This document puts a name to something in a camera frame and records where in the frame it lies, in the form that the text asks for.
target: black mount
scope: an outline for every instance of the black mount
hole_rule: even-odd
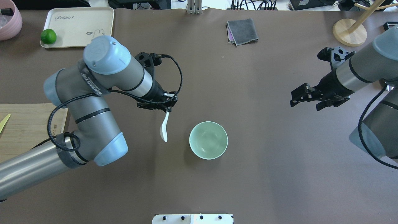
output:
[[[154,87],[156,89],[158,89],[159,93],[162,94],[162,96],[160,96],[159,98],[157,98],[155,101],[159,101],[159,102],[163,102],[166,100],[169,100],[170,97],[164,95],[165,93],[167,93],[166,91],[164,91],[162,89],[162,87],[155,81],[155,66],[158,66],[162,63],[162,56],[161,55],[157,55],[156,53],[145,53],[145,52],[141,52],[139,54],[137,54],[136,56],[134,56],[134,58],[141,64],[141,66],[143,66],[148,73],[152,76],[153,82],[154,82]],[[164,112],[168,111],[171,112],[172,111],[172,107],[176,104],[178,98],[177,97],[173,97],[169,102],[163,103],[163,104],[159,104],[159,103],[148,103],[148,102],[140,102],[139,100],[137,101],[137,107],[139,108],[143,108],[143,109],[148,109],[148,110],[163,110]]]
[[[356,52],[348,52],[342,47],[325,47],[322,49],[317,57],[322,61],[330,62],[330,68],[332,70],[331,73],[326,75],[317,86],[310,87],[308,83],[304,83],[295,90],[291,92],[292,100],[290,100],[290,106],[296,106],[300,102],[311,102],[314,100],[320,101],[316,105],[316,110],[322,110],[325,107],[338,107],[343,103],[349,100],[349,96],[341,97],[337,93],[329,94],[330,90],[328,89],[328,85],[330,88],[338,82],[336,80],[336,69],[339,67],[344,61],[348,60],[352,55]]]

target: white label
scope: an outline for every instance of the white label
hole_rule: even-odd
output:
[[[310,0],[302,0],[299,3],[299,6],[307,5]]]

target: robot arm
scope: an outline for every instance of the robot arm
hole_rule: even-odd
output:
[[[123,92],[140,108],[170,112],[179,90],[167,93],[154,79],[162,57],[140,53],[134,58],[113,37],[100,36],[76,65],[50,76],[44,83],[47,98],[58,107],[67,103],[78,130],[58,135],[58,147],[47,142],[1,163],[0,201],[91,160],[104,166],[124,156],[126,141],[102,96]],[[111,90],[114,86],[122,91]]]
[[[379,79],[393,83],[398,80],[398,29],[395,26],[358,53],[348,52],[341,47],[327,47],[320,51],[318,58],[329,61],[332,71],[311,88],[303,84],[292,91],[291,106],[304,101],[321,101],[317,110],[340,106],[369,83]]]
[[[340,106],[369,83],[384,79],[392,86],[398,84],[398,26],[374,39],[358,53],[342,48],[325,48],[318,58],[330,61],[332,71],[313,88],[303,84],[292,91],[291,106],[304,101],[321,101],[317,110]],[[363,120],[362,133],[372,154],[377,158],[388,156],[398,162],[398,90],[393,89]],[[359,138],[358,127],[350,135],[355,145],[365,150]]]

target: gray cloth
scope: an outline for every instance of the gray cloth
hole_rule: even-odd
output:
[[[258,36],[252,19],[232,20],[227,21],[226,24],[237,46],[249,42],[257,42]]]

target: white tray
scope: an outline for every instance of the white tray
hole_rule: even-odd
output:
[[[45,48],[85,47],[100,35],[111,35],[114,10],[111,7],[55,8],[47,14],[44,29],[53,29],[57,41]]]

